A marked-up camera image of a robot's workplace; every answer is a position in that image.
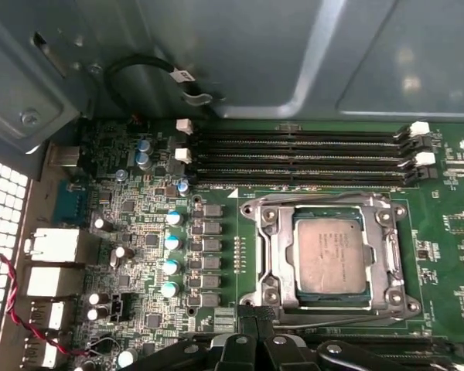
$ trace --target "black connector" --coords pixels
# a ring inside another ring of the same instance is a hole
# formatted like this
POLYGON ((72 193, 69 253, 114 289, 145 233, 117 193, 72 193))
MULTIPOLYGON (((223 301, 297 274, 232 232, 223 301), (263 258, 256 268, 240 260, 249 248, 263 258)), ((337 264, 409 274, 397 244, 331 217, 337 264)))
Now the black connector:
POLYGON ((119 323, 131 319, 132 294, 113 294, 111 296, 110 322, 119 323))

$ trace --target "black cable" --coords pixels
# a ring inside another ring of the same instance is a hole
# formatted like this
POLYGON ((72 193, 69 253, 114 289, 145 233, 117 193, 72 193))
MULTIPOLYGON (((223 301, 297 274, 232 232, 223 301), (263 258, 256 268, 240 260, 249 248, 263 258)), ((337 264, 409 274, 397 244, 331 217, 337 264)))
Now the black cable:
MULTIPOLYGON (((176 68, 165 60, 161 60, 155 56, 134 55, 117 60, 105 69, 104 85, 110 98, 123 112, 130 114, 136 121, 140 121, 141 118, 139 115, 135 114, 134 110, 131 109, 131 105, 117 92, 112 81, 115 74, 130 66, 151 66, 167 73, 173 72, 176 68)), ((202 93, 200 87, 194 81, 179 83, 179 87, 189 95, 196 96, 202 93)), ((218 118, 216 112, 207 105, 202 106, 201 111, 205 114, 206 118, 218 118)))

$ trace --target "solid capacitor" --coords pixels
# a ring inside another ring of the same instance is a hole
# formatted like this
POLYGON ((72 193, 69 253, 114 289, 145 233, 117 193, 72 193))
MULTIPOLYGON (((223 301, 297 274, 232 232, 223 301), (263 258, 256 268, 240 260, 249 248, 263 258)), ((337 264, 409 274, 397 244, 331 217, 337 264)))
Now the solid capacitor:
POLYGON ((160 292, 164 298, 173 298, 179 293, 179 285, 175 282, 165 282, 160 292))
POLYGON ((121 259, 125 257, 127 259, 132 259, 135 253, 133 249, 129 249, 128 247, 119 246, 115 249, 115 256, 121 259))
POLYGON ((117 180, 117 182, 123 182, 128 177, 129 177, 129 173, 127 172, 127 170, 124 170, 122 168, 120 168, 119 170, 115 172, 115 179, 117 180))
POLYGON ((153 146, 150 141, 142 139, 138 142, 138 151, 150 155, 151 153, 153 153, 153 146))
POLYGON ((117 363, 123 369, 124 367, 130 366, 132 363, 138 360, 138 352, 135 349, 129 348, 121 352, 118 355, 117 363))
POLYGON ((97 321, 108 317, 108 310, 105 307, 93 308, 87 312, 87 319, 90 321, 97 321))
POLYGON ((168 236, 165 238, 165 241, 163 241, 163 246, 167 250, 177 250, 180 248, 180 240, 176 236, 168 236))
POLYGON ((76 367, 74 371, 98 371, 98 366, 93 361, 86 361, 81 366, 76 367))
POLYGON ((189 183, 185 180, 177 183, 177 191, 182 197, 186 197, 191 192, 191 188, 189 187, 189 183))
POLYGON ((94 227, 105 232, 112 232, 114 230, 114 224, 104 220, 103 218, 97 218, 94 221, 94 227))
POLYGON ((107 304, 110 301, 110 296, 104 292, 100 294, 91 294, 87 299, 91 305, 107 304))
POLYGON ((148 170, 152 167, 152 162, 149 161, 149 156, 144 152, 139 152, 136 155, 136 164, 138 164, 141 170, 148 170))
POLYGON ((163 263, 162 266, 163 273, 165 273, 167 276, 177 274, 179 269, 179 262, 173 259, 168 259, 165 263, 163 263))
POLYGON ((180 226, 183 223, 184 218, 178 211, 174 210, 167 214, 166 221, 170 226, 180 226))

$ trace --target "red and black wire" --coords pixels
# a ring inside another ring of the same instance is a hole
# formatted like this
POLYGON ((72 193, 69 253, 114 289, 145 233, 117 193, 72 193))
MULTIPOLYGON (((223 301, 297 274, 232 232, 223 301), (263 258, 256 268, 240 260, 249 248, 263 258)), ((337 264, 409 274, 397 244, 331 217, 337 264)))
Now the red and black wire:
POLYGON ((62 354, 66 354, 69 356, 88 356, 90 351, 89 350, 69 350, 66 349, 64 346, 56 342, 55 340, 49 339, 44 332, 42 332, 39 328, 35 327, 34 325, 24 321, 22 318, 15 311, 15 302, 17 300, 17 293, 19 291, 19 284, 17 281, 17 272, 14 268, 12 262, 2 253, 0 253, 0 261, 7 266, 8 273, 10 279, 10 289, 9 295, 7 296, 7 301, 5 305, 5 313, 10 317, 10 319, 16 324, 21 325, 26 330, 30 331, 33 336, 38 339, 41 339, 51 346, 57 348, 59 352, 62 354))

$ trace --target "cable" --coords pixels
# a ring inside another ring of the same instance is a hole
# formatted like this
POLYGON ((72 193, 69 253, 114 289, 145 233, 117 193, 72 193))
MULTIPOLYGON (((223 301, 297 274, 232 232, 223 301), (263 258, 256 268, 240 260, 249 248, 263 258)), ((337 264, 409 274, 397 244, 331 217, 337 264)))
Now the cable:
MULTIPOLYGON (((119 73, 123 69, 130 66, 151 66, 159 68, 160 70, 163 70, 167 73, 172 73, 177 69, 172 64, 166 62, 165 60, 161 60, 160 58, 157 58, 155 56, 144 56, 139 54, 136 54, 134 56, 127 56, 120 60, 116 60, 105 69, 103 80, 108 95, 123 112, 125 112, 126 114, 130 114, 134 121, 141 123, 142 116, 140 114, 135 113, 134 110, 131 109, 131 105, 121 96, 120 93, 117 92, 112 81, 116 73, 119 73)), ((201 89, 194 81, 179 83, 179 86, 185 93, 189 95, 197 96, 202 93, 201 89)), ((215 111, 213 111, 207 105, 204 105, 201 108, 203 110, 203 113, 208 118, 218 118, 218 115, 215 113, 215 111)))
POLYGON ((16 324, 21 325, 26 330, 30 331, 36 338, 41 339, 51 346, 57 348, 59 352, 62 354, 66 354, 69 356, 88 356, 90 350, 68 350, 61 346, 58 342, 48 339, 46 334, 41 332, 37 327, 31 325, 30 323, 24 321, 20 318, 17 313, 15 312, 15 301, 17 299, 17 292, 19 291, 19 286, 17 283, 17 273, 12 262, 2 253, 0 253, 0 261, 7 266, 8 273, 7 275, 10 278, 10 290, 9 296, 7 297, 6 306, 5 306, 5 313, 10 316, 10 319, 16 324))
MULTIPOLYGON (((104 342, 106 340, 110 340, 111 342, 113 342, 117 346, 118 350, 117 350, 117 354, 115 354, 115 357, 118 356, 119 354, 121 354, 122 347, 121 347, 120 343, 117 340, 113 339, 113 338, 101 338, 101 339, 97 340, 96 342, 90 343, 89 346, 90 346, 90 348, 92 348, 93 346, 98 345, 101 342, 104 342)), ((99 353, 99 352, 94 351, 93 349, 89 349, 88 352, 91 352, 91 353, 96 354, 97 356, 101 356, 101 357, 111 357, 111 355, 99 353)))

